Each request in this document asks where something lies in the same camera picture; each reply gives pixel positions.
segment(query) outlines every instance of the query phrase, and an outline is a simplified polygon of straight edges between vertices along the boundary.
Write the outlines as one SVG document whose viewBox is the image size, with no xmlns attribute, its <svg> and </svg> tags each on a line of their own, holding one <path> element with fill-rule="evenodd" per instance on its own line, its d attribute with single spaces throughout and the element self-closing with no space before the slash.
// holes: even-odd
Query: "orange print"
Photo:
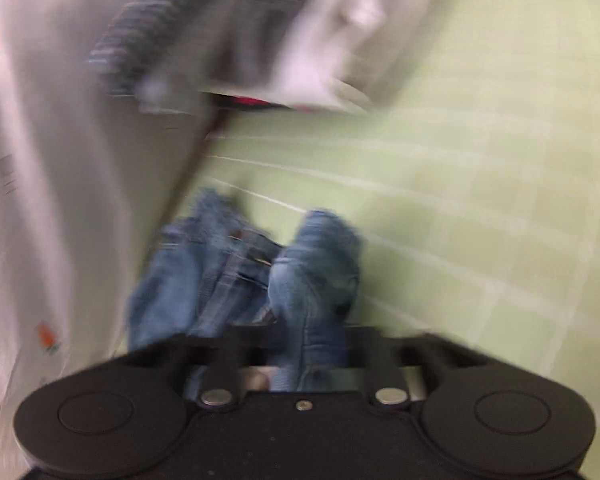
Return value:
<svg viewBox="0 0 600 480">
<path fill-rule="evenodd" d="M 55 352 L 58 349 L 58 340 L 56 339 L 56 334 L 49 328 L 49 325 L 42 321 L 38 323 L 36 329 L 38 330 L 40 346 L 47 352 Z"/>
</svg>

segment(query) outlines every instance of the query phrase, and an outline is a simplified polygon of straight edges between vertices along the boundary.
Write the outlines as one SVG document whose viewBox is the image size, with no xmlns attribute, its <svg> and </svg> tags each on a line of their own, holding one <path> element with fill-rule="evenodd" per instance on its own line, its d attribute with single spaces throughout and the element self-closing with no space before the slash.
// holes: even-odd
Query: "white cloth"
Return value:
<svg viewBox="0 0 600 480">
<path fill-rule="evenodd" d="M 329 29 L 333 2 L 339 0 L 324 1 L 332 2 L 332 6 L 307 8 L 303 19 L 294 24 L 276 59 L 275 77 L 267 87 L 216 85 L 210 90 L 289 107 L 346 112 L 383 105 L 402 86 L 408 63 L 433 37 L 434 25 L 443 15 L 438 7 L 444 9 L 438 4 L 445 0 L 381 0 L 384 12 L 379 25 L 376 0 L 366 0 L 373 2 L 375 13 L 366 22 L 368 27 L 356 28 L 356 22 L 344 22 L 333 34 Z M 360 14 L 370 18 L 369 13 Z M 352 40 L 346 43 L 348 36 Z"/>
<path fill-rule="evenodd" d="M 368 99 L 343 83 L 355 51 L 385 18 L 382 0 L 307 0 L 260 88 L 211 84 L 210 91 L 289 107 L 358 110 Z"/>
<path fill-rule="evenodd" d="M 86 59 L 126 0 L 0 0 L 0 480 L 41 383 L 108 358 L 148 243 L 196 143 L 97 87 Z"/>
</svg>

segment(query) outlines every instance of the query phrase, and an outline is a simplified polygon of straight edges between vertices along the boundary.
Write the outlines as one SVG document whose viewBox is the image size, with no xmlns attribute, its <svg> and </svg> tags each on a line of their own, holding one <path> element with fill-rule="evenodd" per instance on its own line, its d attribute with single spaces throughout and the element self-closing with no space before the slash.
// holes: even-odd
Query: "jeans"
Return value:
<svg viewBox="0 0 600 480">
<path fill-rule="evenodd" d="M 334 368 L 346 364 L 344 320 L 360 281 L 360 240 L 331 212 L 307 213 L 269 275 L 269 306 L 285 321 L 287 351 L 273 378 L 276 391 L 344 387 Z"/>
<path fill-rule="evenodd" d="M 333 369 L 346 363 L 344 321 L 358 292 L 360 240 L 340 218 L 309 212 L 282 248 L 205 189 L 193 216 L 162 234 L 130 298 L 129 350 L 175 333 L 213 337 L 231 324 L 273 317 L 285 331 L 286 353 L 270 363 L 279 367 L 272 389 L 341 389 Z"/>
</svg>

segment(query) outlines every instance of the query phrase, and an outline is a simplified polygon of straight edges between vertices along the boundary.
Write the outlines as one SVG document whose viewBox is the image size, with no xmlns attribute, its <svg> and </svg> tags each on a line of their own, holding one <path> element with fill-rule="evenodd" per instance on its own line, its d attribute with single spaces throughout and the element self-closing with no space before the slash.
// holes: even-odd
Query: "gray fabric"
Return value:
<svg viewBox="0 0 600 480">
<path fill-rule="evenodd" d="M 230 40 L 230 17 L 240 0 L 211 0 L 193 17 L 180 39 L 135 88 L 141 110 L 190 115 L 205 107 L 199 88 L 217 66 Z"/>
<path fill-rule="evenodd" d="M 306 0 L 211 0 L 136 86 L 147 112 L 195 115 L 209 81 L 266 80 L 288 26 Z"/>
<path fill-rule="evenodd" d="M 229 73 L 242 85 L 267 79 L 286 29 L 306 0 L 241 0 L 232 17 Z"/>
<path fill-rule="evenodd" d="M 178 37 L 189 15 L 209 0 L 129 0 L 91 53 L 105 91 L 132 95 L 136 83 Z"/>
<path fill-rule="evenodd" d="M 446 0 L 383 0 L 386 19 L 355 51 L 343 82 L 379 104 L 401 88 L 405 65 L 437 29 L 436 6 Z"/>
</svg>

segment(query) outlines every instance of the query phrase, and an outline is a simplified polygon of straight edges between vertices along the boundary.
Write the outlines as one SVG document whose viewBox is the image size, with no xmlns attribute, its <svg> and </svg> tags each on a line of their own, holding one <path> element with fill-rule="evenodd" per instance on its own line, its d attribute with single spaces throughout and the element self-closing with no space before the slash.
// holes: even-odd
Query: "tile grout line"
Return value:
<svg viewBox="0 0 600 480">
<path fill-rule="evenodd" d="M 488 72 L 489 67 L 489 59 L 485 62 L 483 70 Z M 486 87 L 482 86 L 477 96 L 477 102 L 482 103 L 485 106 L 488 103 L 488 95 L 489 93 L 486 91 Z M 462 179 L 457 179 L 452 183 L 451 186 L 446 189 L 447 199 L 449 196 L 453 198 L 453 208 L 450 212 L 451 218 L 444 218 L 443 216 L 437 215 L 434 220 L 434 224 L 431 227 L 430 235 L 427 239 L 427 243 L 425 247 L 429 248 L 434 253 L 440 254 L 443 251 L 443 248 L 447 247 L 449 244 L 449 240 L 451 238 L 451 233 L 454 228 L 454 225 L 457 223 L 457 219 L 460 215 L 460 211 L 462 207 L 467 202 L 467 197 L 471 192 L 471 189 L 476 181 L 476 177 L 479 171 L 479 166 L 484 164 L 485 160 L 488 160 L 486 156 L 487 146 L 491 138 L 493 137 L 493 126 L 495 125 L 495 115 L 486 115 L 483 120 L 480 122 L 480 128 L 477 130 L 480 132 L 480 137 L 478 141 L 475 140 L 471 144 L 471 152 L 472 157 L 470 159 L 469 168 L 471 169 L 468 176 Z M 507 218 L 507 221 L 504 224 L 509 224 L 510 219 Z M 474 311 L 474 321 L 472 321 L 472 325 L 476 322 L 479 322 L 480 318 L 480 307 L 483 303 L 486 302 L 486 298 L 492 298 L 494 291 L 502 288 L 498 286 L 497 280 L 492 280 L 483 288 L 481 291 L 481 298 L 479 301 L 478 308 Z M 471 328 L 464 334 L 464 336 L 472 343 L 475 344 L 477 342 L 477 337 L 474 337 L 472 334 Z"/>
<path fill-rule="evenodd" d="M 548 91 L 548 89 L 553 89 L 551 86 L 540 88 L 545 90 L 544 92 L 539 92 L 535 103 L 536 106 L 539 105 L 539 107 L 543 108 L 545 106 L 545 101 L 548 101 L 550 104 L 555 101 L 555 91 Z M 513 222 L 512 230 L 514 232 L 506 238 L 500 249 L 500 253 L 498 254 L 498 260 L 494 266 L 493 272 L 494 276 L 497 278 L 495 281 L 495 290 L 491 291 L 490 294 L 484 294 L 480 300 L 478 315 L 482 312 L 482 316 L 478 317 L 476 320 L 469 338 L 469 341 L 473 346 L 477 345 L 478 341 L 480 341 L 480 338 L 493 315 L 493 311 L 502 297 L 504 290 L 503 284 L 511 274 L 516 263 L 516 257 L 519 252 L 519 242 L 522 239 L 523 234 L 529 231 L 529 226 L 531 225 L 534 206 L 538 201 L 538 187 L 542 177 L 542 161 L 546 157 L 548 143 L 552 138 L 554 129 L 552 128 L 551 123 L 547 122 L 546 128 L 538 128 L 536 132 L 538 132 L 538 144 L 534 145 L 531 142 L 528 144 L 525 153 L 525 163 L 522 164 L 520 168 L 520 171 L 523 174 L 526 174 L 528 179 L 526 182 L 521 179 L 521 188 L 518 191 L 513 209 L 514 214 L 512 214 L 512 216 L 519 219 L 519 221 Z"/>
<path fill-rule="evenodd" d="M 203 176 L 207 180 L 211 180 L 213 182 L 217 182 L 218 184 L 231 187 L 233 189 L 241 190 L 247 194 L 260 198 L 262 200 L 266 200 L 266 202 L 271 202 L 273 204 L 291 209 L 296 212 L 304 213 L 305 209 L 299 208 L 297 206 L 282 202 L 280 200 L 267 197 L 265 195 L 240 188 L 238 186 L 234 186 L 233 184 L 229 184 L 223 180 L 217 179 L 211 176 Z M 430 265 L 437 269 L 441 269 L 444 272 L 448 272 L 449 274 L 463 280 L 465 282 L 471 283 L 472 285 L 477 286 L 478 288 L 485 288 L 487 283 L 490 283 L 492 280 L 489 279 L 488 276 L 485 276 L 479 272 L 476 272 L 471 269 L 467 269 L 462 266 L 458 266 L 452 262 L 445 260 L 435 254 L 423 253 L 422 251 L 410 248 L 408 246 L 404 246 L 399 244 L 398 242 L 394 242 L 392 240 L 388 240 L 387 238 L 379 237 L 376 234 L 371 232 L 362 232 L 360 231 L 361 236 L 371 242 L 384 247 L 387 247 L 391 250 L 396 251 L 397 253 L 403 254 L 408 259 L 414 260 L 418 263 Z M 527 310 L 530 312 L 534 312 L 539 316 L 544 317 L 545 319 L 556 321 L 558 318 L 558 313 L 560 311 L 560 307 L 556 304 L 552 304 L 549 301 L 544 300 L 543 298 L 537 297 L 534 293 L 519 289 L 514 286 L 510 286 L 507 283 L 503 285 L 503 292 L 506 295 L 508 301 L 510 301 L 515 306 L 522 308 L 523 310 Z M 592 332 L 598 332 L 600 330 L 600 322 L 594 318 L 589 316 L 585 316 L 584 314 L 579 314 L 579 316 L 587 319 L 588 328 L 585 326 L 578 327 L 578 330 L 585 334 L 591 334 Z"/>
<path fill-rule="evenodd" d="M 294 136 L 294 137 L 276 137 L 276 136 L 228 136 L 221 134 L 215 136 L 217 140 L 255 140 L 255 141 L 267 141 L 267 142 L 279 142 L 289 144 L 308 144 L 323 147 L 345 147 L 355 148 L 362 150 L 385 150 L 388 152 L 395 153 L 400 151 L 400 154 L 413 158 L 414 160 L 436 160 L 438 162 L 444 162 L 445 164 L 453 166 L 475 166 L 480 164 L 482 168 L 487 170 L 503 170 L 511 171 L 513 173 L 519 172 L 522 174 L 522 180 L 525 180 L 525 171 L 528 170 L 529 165 L 515 160 L 507 160 L 495 155 L 487 155 L 484 153 L 471 152 L 466 150 L 453 150 L 445 149 L 437 146 L 427 146 L 426 144 L 419 144 L 416 142 L 397 142 L 390 140 L 359 140 L 359 139 L 324 139 L 317 136 Z M 589 192 L 591 183 L 589 180 L 574 176 L 569 173 L 565 173 L 559 170 L 550 170 L 543 166 L 539 166 L 543 177 L 556 179 L 559 181 L 561 186 L 566 187 L 579 187 L 583 192 Z"/>
<path fill-rule="evenodd" d="M 580 21 L 583 24 L 587 23 L 588 25 L 587 20 Z M 587 35 L 587 37 L 589 37 L 589 41 L 596 41 L 591 35 Z M 596 103 L 600 106 L 600 100 L 597 100 Z M 589 278 L 590 262 L 594 256 L 596 239 L 598 237 L 598 229 L 600 226 L 600 134 L 596 134 L 592 137 L 592 146 L 592 152 L 598 159 L 595 160 L 593 164 L 593 181 L 597 186 L 596 190 L 589 195 L 586 223 L 578 248 L 578 264 L 567 297 L 567 312 L 564 318 L 558 320 L 558 330 L 555 332 L 554 338 L 552 338 L 552 341 L 549 344 L 545 359 L 542 362 L 541 370 L 547 375 L 554 368 L 560 348 L 569 333 L 569 328 L 573 324 L 573 320 L 578 311 L 580 301 L 582 300 L 584 286 Z"/>
<path fill-rule="evenodd" d="M 252 196 L 255 196 L 255 197 L 260 198 L 262 200 L 266 200 L 267 202 L 271 202 L 273 204 L 285 207 L 285 208 L 290 209 L 292 211 L 296 211 L 296 212 L 303 213 L 303 214 L 306 213 L 305 209 L 296 207 L 296 206 L 291 205 L 291 204 L 286 203 L 286 202 L 282 202 L 280 200 L 276 200 L 276 199 L 274 199 L 272 197 L 265 196 L 265 195 L 262 195 L 260 193 L 256 193 L 256 192 L 248 190 L 248 189 L 241 188 L 239 186 L 234 186 L 234 184 L 229 184 L 228 182 L 225 182 L 225 181 L 220 180 L 218 178 L 210 177 L 210 176 L 206 176 L 205 178 L 207 180 L 210 180 L 210 181 L 215 182 L 217 184 L 220 184 L 222 186 L 227 186 L 227 187 L 230 187 L 232 189 L 238 190 L 240 192 L 248 193 L 248 194 L 250 194 Z M 386 312 L 392 314 L 392 316 L 395 316 L 395 317 L 398 317 L 398 318 L 401 318 L 401 319 L 405 320 L 412 327 L 414 327 L 414 328 L 416 328 L 418 330 L 429 330 L 431 328 L 426 322 L 424 322 L 422 320 L 419 320 L 416 317 L 413 317 L 411 314 L 408 314 L 407 312 L 401 311 L 397 307 L 395 307 L 393 305 L 389 305 L 388 303 L 386 303 L 384 301 L 381 301 L 378 298 L 375 298 L 375 297 L 370 296 L 368 294 L 363 294 L 363 297 L 366 300 L 368 300 L 371 303 L 373 303 L 375 306 L 378 306 L 379 308 L 382 308 Z"/>
<path fill-rule="evenodd" d="M 439 110 L 437 108 L 433 108 L 430 110 L 432 113 L 437 113 L 439 112 Z M 465 113 L 465 110 L 456 110 L 458 112 L 461 113 Z M 485 110 L 471 110 L 470 111 L 472 116 L 479 116 L 479 115 L 484 115 L 487 116 L 488 118 L 490 118 L 490 120 L 497 120 L 497 121 L 502 121 L 502 120 L 518 120 L 521 121 L 525 124 L 525 127 L 529 126 L 529 118 L 524 118 L 524 117 L 517 117 L 517 116 L 510 116 L 508 114 L 503 114 L 500 112 L 488 112 Z M 542 130 L 546 127 L 550 127 L 553 128 L 555 130 L 557 130 L 558 132 L 563 132 L 565 130 L 570 130 L 570 128 L 568 126 L 565 126 L 564 124 L 555 124 L 552 123 L 551 121 L 545 121 L 545 120 L 532 120 L 533 123 L 531 124 L 531 128 L 530 128 L 530 132 L 528 134 L 524 134 L 523 137 L 525 138 L 529 138 L 531 140 L 542 140 L 541 137 L 536 137 L 534 135 L 534 131 L 536 130 Z M 449 121 L 449 124 L 458 124 L 458 120 L 453 120 L 453 121 Z M 486 120 L 481 120 L 480 124 L 487 124 L 488 122 Z M 581 135 L 581 131 L 572 131 L 571 133 L 575 134 L 575 137 L 579 138 Z M 517 136 L 519 137 L 518 134 L 511 134 L 508 132 L 503 132 L 501 133 L 502 135 L 505 136 Z M 391 148 L 394 149 L 395 147 L 401 147 L 401 148 L 406 148 L 409 147 L 410 145 L 415 145 L 418 146 L 419 144 L 416 143 L 410 143 L 410 142 L 400 142 L 400 141 L 392 141 L 392 140 L 366 140 L 366 139 L 351 139 L 349 137 L 332 137 L 331 139 L 325 139 L 324 137 L 318 137 L 318 136 L 307 136 L 307 135 L 294 135 L 293 137 L 291 136 L 267 136 L 267 135 L 245 135 L 245 134 L 238 134 L 238 135 L 227 135 L 227 134 L 217 134 L 216 136 L 214 136 L 215 139 L 219 139 L 219 140 L 227 140 L 227 139 L 235 139 L 235 140 L 266 140 L 269 142 L 293 142 L 293 143 L 299 143 L 299 144 L 308 144 L 308 143 L 312 143 L 312 144 L 320 144 L 322 146 L 352 146 L 352 147 L 366 147 L 369 149 L 387 149 L 387 148 Z M 571 139 L 565 139 L 564 142 L 571 145 L 571 147 L 576 148 L 578 150 L 584 150 L 587 151 L 590 147 L 590 145 L 588 144 L 579 144 L 579 143 L 572 143 L 570 142 Z M 444 151 L 448 151 L 448 152 L 452 152 L 454 150 L 444 150 L 444 149 L 440 149 L 437 146 L 426 146 L 423 145 L 425 148 L 429 148 L 432 152 L 435 152 L 436 150 L 440 151 L 440 152 L 444 152 Z M 558 174 L 564 174 L 567 175 L 567 173 L 561 172 L 561 171 L 555 171 L 555 173 Z"/>
<path fill-rule="evenodd" d="M 478 205 L 460 202 L 459 207 L 456 207 L 458 202 L 453 200 L 356 177 L 347 177 L 333 173 L 326 173 L 319 170 L 296 168 L 295 166 L 285 166 L 283 164 L 274 164 L 272 162 L 261 162 L 258 160 L 248 160 L 224 155 L 207 155 L 207 157 L 216 158 L 218 160 L 226 160 L 229 162 L 238 162 L 239 164 L 259 166 L 261 168 L 271 168 L 288 173 L 303 174 L 314 178 L 329 180 L 330 182 L 336 182 L 337 184 L 353 187 L 355 189 L 370 190 L 372 192 L 382 194 L 383 196 L 393 198 L 401 197 L 409 200 L 415 200 L 419 204 L 435 208 L 436 210 L 442 211 L 446 214 L 449 214 L 450 211 L 460 210 L 462 212 L 462 218 L 475 221 L 481 225 L 502 230 L 508 234 L 515 234 L 517 231 L 516 221 L 522 220 L 513 218 L 512 222 L 511 216 L 505 215 L 504 213 L 498 211 L 483 208 Z M 534 241 L 538 242 L 539 244 L 571 258 L 576 258 L 578 256 L 578 253 L 573 250 L 573 248 L 578 244 L 578 239 L 574 235 L 565 234 L 556 229 L 539 226 L 537 224 L 528 224 L 526 226 L 526 230 L 527 233 L 533 237 Z M 600 266 L 600 256 L 596 257 L 594 262 Z"/>
</svg>

